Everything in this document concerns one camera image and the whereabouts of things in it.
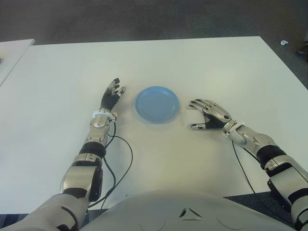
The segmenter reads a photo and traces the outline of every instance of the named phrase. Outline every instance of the floor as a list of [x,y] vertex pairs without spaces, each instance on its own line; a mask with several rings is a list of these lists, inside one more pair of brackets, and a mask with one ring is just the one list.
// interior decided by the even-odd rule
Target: floor
[[[306,88],[307,57],[295,52],[305,45],[307,28],[307,0],[0,0],[0,42],[31,38],[40,45],[261,36]],[[281,46],[281,40],[289,44]],[[269,192],[259,197],[290,221]],[[253,194],[228,199],[280,220]],[[97,211],[89,212],[85,222],[96,215]],[[0,227],[25,216],[0,215]]]

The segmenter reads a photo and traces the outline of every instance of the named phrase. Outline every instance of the white table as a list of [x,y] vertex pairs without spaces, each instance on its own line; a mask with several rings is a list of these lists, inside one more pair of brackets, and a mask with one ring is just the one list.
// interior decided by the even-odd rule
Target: white table
[[[0,214],[31,212],[59,192],[116,77],[127,87],[115,108],[117,134],[131,144],[134,162],[106,207],[164,188],[252,193],[221,131],[185,127],[185,105],[195,98],[218,102],[308,169],[308,92],[260,37],[31,46],[0,88]],[[165,125],[142,121],[134,109],[137,94],[155,85],[180,101]],[[259,164],[237,150],[255,190],[269,191]],[[130,152],[115,139],[106,158],[119,179]],[[103,194],[111,185],[104,168]]]
[[0,42],[0,86],[34,39]]

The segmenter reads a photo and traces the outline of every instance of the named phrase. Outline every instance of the blue plate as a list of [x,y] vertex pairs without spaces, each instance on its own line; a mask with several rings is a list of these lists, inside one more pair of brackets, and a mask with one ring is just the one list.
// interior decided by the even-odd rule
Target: blue plate
[[164,87],[150,87],[139,93],[136,99],[138,114],[155,124],[170,121],[179,109],[177,96]]

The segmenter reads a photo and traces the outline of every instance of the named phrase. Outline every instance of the metallic silver arm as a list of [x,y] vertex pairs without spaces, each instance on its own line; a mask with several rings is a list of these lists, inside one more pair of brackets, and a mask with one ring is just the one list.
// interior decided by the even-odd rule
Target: metallic silver arm
[[60,194],[51,197],[25,219],[4,228],[4,231],[76,231],[84,222],[90,202],[102,192],[102,158],[106,155],[109,124],[116,120],[111,110],[124,93],[116,90],[119,79],[107,88],[100,109],[93,113],[90,132],[72,165],[64,175]]
[[269,176],[268,186],[275,198],[285,210],[291,212],[294,227],[308,230],[308,173],[270,136],[232,120],[230,114],[215,102],[197,99],[191,101],[189,106],[202,112],[207,121],[192,125],[192,128],[223,128],[225,137],[255,156]]

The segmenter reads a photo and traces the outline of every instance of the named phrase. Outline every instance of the black cable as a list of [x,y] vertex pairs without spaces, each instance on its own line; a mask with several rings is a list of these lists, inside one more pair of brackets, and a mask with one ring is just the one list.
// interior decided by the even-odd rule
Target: black cable
[[107,160],[106,160],[105,156],[103,156],[103,160],[104,160],[104,162],[105,162],[106,167],[108,168],[109,172],[111,173],[111,175],[112,175],[112,177],[113,177],[113,179],[114,179],[114,184],[113,184],[113,186],[112,186],[112,187],[114,187],[115,184],[116,184],[116,176],[115,176],[115,173],[112,171],[112,169],[110,168],[109,164],[107,163]]
[[107,149],[107,147],[110,145],[110,143],[114,140],[114,138],[115,138],[115,134],[116,134],[116,125],[115,125],[116,123],[114,122],[114,134],[112,135],[112,136],[110,136],[109,134],[108,134],[108,136],[110,136],[110,137],[112,137],[111,138],[111,140],[107,143],[107,145],[106,145],[106,147],[105,147],[105,149]]
[[[115,187],[112,189],[112,191],[113,191],[114,189],[116,189],[116,187],[118,186],[118,184],[119,184],[119,183],[122,181],[122,179],[126,176],[126,174],[128,173],[128,171],[129,171],[129,169],[130,169],[130,167],[131,167],[131,165],[132,165],[132,163],[133,163],[133,150],[132,150],[130,144],[129,144],[125,139],[123,139],[122,137],[119,137],[119,136],[113,136],[113,137],[117,137],[117,138],[123,140],[123,141],[129,146],[129,149],[130,149],[130,152],[131,152],[131,161],[130,161],[129,167],[127,168],[126,172],[124,173],[124,175],[122,176],[122,178],[119,180],[119,182],[115,185]],[[103,204],[102,204],[102,206],[101,206],[101,209],[100,209],[98,215],[101,214],[101,211],[102,211],[102,209],[103,209],[103,206],[104,206],[104,204],[105,204],[105,202],[106,202],[108,196],[112,193],[112,191],[111,191],[108,195],[106,195],[105,200],[104,200],[104,202],[103,202]]]
[[258,160],[258,158],[256,158],[254,155],[252,155],[247,149],[243,148],[246,152],[248,152],[248,154],[250,154],[255,160],[257,160],[257,162],[260,164],[260,161]]
[[246,178],[246,180],[247,180],[247,182],[248,182],[248,184],[249,184],[249,187],[250,187],[251,190],[254,192],[254,195],[256,196],[256,198],[260,201],[260,203],[261,203],[265,208],[268,209],[269,212],[271,212],[272,214],[274,214],[276,217],[280,218],[281,220],[285,221],[286,223],[293,225],[291,222],[289,222],[289,221],[283,219],[282,217],[280,217],[279,215],[277,215],[275,212],[273,212],[273,211],[272,211],[266,204],[264,204],[264,202],[259,198],[259,196],[256,194],[254,188],[252,187],[252,185],[251,185],[251,183],[250,183],[250,181],[249,181],[249,179],[248,179],[248,177],[247,177],[247,175],[246,175],[246,173],[245,173],[245,171],[244,171],[244,168],[243,168],[243,166],[242,166],[242,164],[241,164],[241,162],[240,162],[240,159],[239,159],[239,157],[238,157],[238,155],[237,155],[237,153],[236,153],[236,150],[235,150],[234,142],[233,142],[233,141],[232,141],[232,146],[233,146],[233,150],[234,150],[235,156],[236,156],[236,158],[237,158],[237,160],[238,160],[238,162],[239,162],[239,164],[240,164],[240,166],[241,166],[241,168],[242,168],[242,171],[243,171],[243,173],[244,173],[244,175],[245,175],[245,178]]
[[101,201],[107,199],[107,197],[113,192],[113,190],[119,185],[119,183],[122,181],[122,179],[126,176],[126,174],[130,170],[130,167],[133,163],[133,150],[132,150],[130,144],[125,139],[123,139],[122,137],[119,137],[119,136],[114,136],[114,137],[117,137],[117,138],[123,140],[129,146],[129,149],[130,149],[130,152],[131,152],[131,161],[130,161],[129,167],[127,168],[126,172],[123,174],[122,178],[118,181],[118,183],[113,188],[111,188],[102,199],[100,199],[97,202],[91,204],[88,208],[91,208],[91,207],[97,205],[98,203],[100,203]]

